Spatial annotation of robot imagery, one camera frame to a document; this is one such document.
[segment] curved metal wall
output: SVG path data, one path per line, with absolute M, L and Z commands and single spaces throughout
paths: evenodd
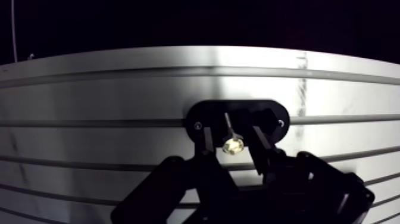
M 264 99 L 292 117 L 278 143 L 355 170 L 376 194 L 366 224 L 400 215 L 400 66 L 233 46 L 88 52 L 0 67 L 0 219 L 110 223 L 169 155 L 193 156 L 182 128 L 202 99 Z M 218 159 L 238 185 L 261 182 L 247 151 Z M 169 223 L 190 215 L 188 191 Z

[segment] horizontal groove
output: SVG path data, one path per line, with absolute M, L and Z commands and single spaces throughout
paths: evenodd
M 389 153 L 396 153 L 400 151 L 400 146 L 396 147 L 389 147 L 389 148 L 381 148 L 378 150 L 369 150 L 363 151 L 358 153 L 346 153 L 340 155 L 328 155 L 324 157 L 320 157 L 322 160 L 326 161 L 327 163 L 333 163 L 338 161 L 344 160 L 354 160 L 357 158 L 364 158 L 364 157 L 371 157 L 375 155 L 382 155 L 382 154 L 389 154 Z M 224 165 L 229 171 L 241 171 L 241 170 L 254 170 L 254 164 L 252 163 L 239 163 L 239 164 L 226 164 Z
M 25 214 L 25 213 L 20 213 L 18 211 L 13 211 L 10 209 L 5 209 L 0 207 L 0 211 L 4 212 L 4 213 L 8 213 L 8 214 L 12 214 L 18 217 L 22 217 L 25 219 L 31 219 L 37 222 L 43 222 L 43 223 L 48 223 L 48 224 L 75 224 L 75 223 L 66 223 L 66 222 L 59 222 L 59 221 L 54 221 L 54 220 L 50 220 L 50 219 L 44 219 L 41 217 L 37 217 L 37 216 L 31 216 L 30 214 Z
M 321 157 L 321 159 L 326 162 L 332 163 L 336 161 L 353 160 L 356 158 L 364 158 L 375 155 L 395 153 L 398 151 L 400 151 L 400 146 L 381 148 L 378 150 L 369 150 L 358 153 L 329 155 Z M 0 161 L 9 161 L 13 163 L 63 167 L 72 169 L 137 171 L 137 172 L 151 172 L 157 166 L 157 165 L 141 165 L 141 164 L 107 164 L 107 163 L 84 163 L 84 162 L 73 162 L 73 161 L 42 160 L 37 158 L 22 158 L 22 157 L 12 157 L 7 155 L 0 155 Z M 252 163 L 223 164 L 223 167 L 229 171 L 243 171 L 243 170 L 255 169 L 254 164 Z
M 4 213 L 15 215 L 15 216 L 18 216 L 18 217 L 22 217 L 22 218 L 25 218 L 25 219 L 30 219 L 30 220 L 34 220 L 34 221 L 37 221 L 37 222 L 43 222 L 43 223 L 48 223 L 48 224 L 75 224 L 75 223 L 66 223 L 66 222 L 59 222 L 59 221 L 54 221 L 54 220 L 50 220 L 50 219 L 44 219 L 44 218 L 37 217 L 37 216 L 31 216 L 29 214 L 20 213 L 18 211 L 5 209 L 5 208 L 2 208 L 2 207 L 0 207 L 0 211 L 2 211 Z M 394 219 L 394 218 L 396 218 L 398 216 L 400 216 L 400 212 L 396 213 L 396 214 L 393 214 L 393 215 L 391 215 L 389 217 L 386 217 L 384 219 L 381 219 L 381 220 L 379 220 L 377 222 L 374 222 L 372 224 L 381 224 L 381 223 L 386 222 L 388 220 Z
M 260 186 L 241 186 L 241 187 L 239 187 L 239 189 L 249 190 L 249 189 L 257 189 L 259 187 Z M 75 196 L 69 196 L 69 195 L 53 194 L 53 193 L 48 193 L 48 192 L 43 192 L 43 191 L 35 191 L 35 190 L 31 190 L 31 189 L 19 188 L 16 186 L 10 186 L 10 185 L 4 185 L 4 184 L 0 184 L 0 189 L 4 189 L 7 191 L 13 191 L 13 192 L 21 193 L 21 194 L 33 195 L 33 196 L 37 196 L 37 197 L 51 198 L 51 199 L 63 200 L 63 201 L 72 201 L 75 203 L 96 204 L 96 205 L 102 205 L 102 206 L 116 206 L 120 203 L 120 201 L 116 201 L 116 200 L 104 200 L 104 199 L 96 199 L 96 198 L 84 198 L 84 197 L 75 197 Z M 394 197 L 385 199 L 378 203 L 374 203 L 372 205 L 372 207 L 380 206 L 382 204 L 391 202 L 391 201 L 399 199 L 399 198 L 400 198 L 400 195 L 396 195 Z M 199 206 L 199 203 L 180 203 L 177 206 L 177 209 L 195 209 L 198 206 Z
M 120 202 L 120 201 L 115 201 L 115 200 L 103 200 L 103 199 L 95 199 L 95 198 L 74 197 L 74 196 L 61 195 L 61 194 L 51 194 L 51 193 L 47 193 L 47 192 L 34 191 L 31 189 L 18 188 L 16 186 L 9 186 L 9 185 L 4 185 L 4 184 L 0 184 L 0 189 L 14 191 L 14 192 L 22 193 L 22 194 L 34 195 L 37 197 L 51 198 L 51 199 L 63 200 L 63 201 L 72 201 L 72 202 L 77 202 L 77 203 L 96 204 L 96 205 L 102 205 L 102 206 L 116 206 Z M 180 203 L 178 205 L 177 209 L 195 209 L 195 208 L 197 208 L 197 206 L 198 206 L 198 203 Z
M 387 199 L 385 199 L 385 200 L 376 202 L 376 203 L 374 203 L 374 204 L 371 206 L 371 208 L 377 207 L 377 206 L 381 206 L 382 204 L 389 203 L 389 202 L 394 201 L 394 200 L 399 199 L 399 198 L 400 198 L 400 194 L 398 194 L 398 195 L 396 195 L 396 196 L 393 196 L 393 197 L 390 197 L 390 198 L 387 198 Z
M 377 221 L 377 222 L 371 223 L 371 224 L 381 224 L 381 223 L 384 223 L 384 222 L 386 222 L 386 221 L 388 221 L 388 220 L 394 219 L 394 218 L 396 218 L 397 216 L 400 216 L 400 212 L 399 212 L 399 213 L 396 213 L 396 214 L 394 214 L 394 215 L 391 215 L 391 216 L 389 216 L 389 217 L 386 217 L 386 218 L 384 218 L 384 219 L 381 219 L 381 220 L 379 220 L 379 221 Z
M 387 122 L 400 120 L 400 114 L 308 116 L 291 117 L 291 125 L 323 125 L 362 122 Z M 182 119 L 143 120 L 1 120 L 0 127 L 75 127 L 75 128 L 124 128 L 124 127 L 183 127 Z
M 374 185 L 376 183 L 382 183 L 382 182 L 389 181 L 391 179 L 396 179 L 396 178 L 400 178 L 400 173 L 395 173 L 395 174 L 392 174 L 392 175 L 387 175 L 387 176 L 383 176 L 381 178 L 377 178 L 377 179 L 373 179 L 373 180 L 370 180 L 370 181 L 366 181 L 365 185 L 367 185 L 367 186 L 368 185 Z
M 124 127 L 182 127 L 181 119 L 143 120 L 2 120 L 0 127 L 75 127 L 75 128 L 124 128 Z
M 291 125 L 323 125 L 400 120 L 400 114 L 291 117 Z
M 88 170 L 151 172 L 152 170 L 154 170 L 154 168 L 156 168 L 156 165 L 66 162 L 66 161 L 55 161 L 55 160 L 41 160 L 36 158 L 11 157 L 7 155 L 0 155 L 0 161 L 9 161 L 13 163 L 32 164 L 39 166 L 52 166 L 52 167 L 88 169 Z
M 400 79 L 383 76 L 373 76 L 338 71 L 319 71 L 306 69 L 278 69 L 266 67 L 158 67 L 145 69 L 124 69 L 107 71 L 89 71 L 84 73 L 70 73 L 27 77 L 21 79 L 4 80 L 0 88 L 14 88 L 21 86 L 45 85 L 62 82 L 79 82 L 104 79 L 144 78 L 144 77 L 284 77 L 296 79 L 323 79 L 349 82 L 376 83 L 384 85 L 400 85 Z

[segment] black background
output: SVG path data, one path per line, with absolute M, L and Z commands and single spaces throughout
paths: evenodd
M 0 3 L 0 64 L 13 62 L 11 1 Z M 186 4 L 15 0 L 18 60 L 140 46 L 305 49 L 400 63 L 396 1 L 276 0 Z

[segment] shiny metal object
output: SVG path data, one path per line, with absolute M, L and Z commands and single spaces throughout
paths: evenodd
M 400 145 L 399 73 L 399 65 L 381 61 L 236 46 L 118 49 L 23 61 L 0 66 L 0 123 L 9 124 L 0 127 L 0 157 L 93 167 L 152 166 L 170 155 L 189 159 L 194 155 L 193 142 L 185 130 L 179 125 L 157 127 L 157 122 L 179 121 L 185 117 L 185 108 L 205 99 L 273 99 L 281 103 L 292 124 L 277 146 L 288 155 L 305 150 L 329 156 L 394 147 Z M 153 125 L 16 127 L 24 122 L 132 120 Z M 235 156 L 220 150 L 217 158 L 224 165 L 252 161 L 248 150 Z M 332 165 L 355 169 L 371 181 L 400 173 L 399 160 L 400 153 L 390 153 Z M 0 185 L 97 200 L 122 199 L 147 174 L 0 161 Z M 254 170 L 231 174 L 238 185 L 262 181 Z M 384 201 L 400 194 L 398 186 L 399 178 L 394 178 L 369 187 L 377 201 Z M 112 209 L 12 192 L 1 186 L 0 196 L 0 207 L 66 223 L 108 223 Z M 197 201 L 193 191 L 183 199 Z M 372 208 L 365 223 L 398 213 L 398 203 L 393 200 Z M 184 220 L 191 212 L 176 210 L 170 222 Z M 1 214 L 5 223 L 30 224 L 26 218 Z
M 228 135 L 225 137 L 227 140 L 222 146 L 224 153 L 236 155 L 245 149 L 243 137 L 234 132 L 230 122 L 229 114 L 225 113 L 225 121 L 228 128 Z

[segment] screw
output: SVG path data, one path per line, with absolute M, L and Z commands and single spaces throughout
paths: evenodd
M 280 125 L 280 127 L 284 127 L 285 123 L 283 122 L 283 120 L 278 120 L 278 123 Z
M 200 130 L 203 127 L 203 125 L 200 122 L 195 123 L 195 129 Z

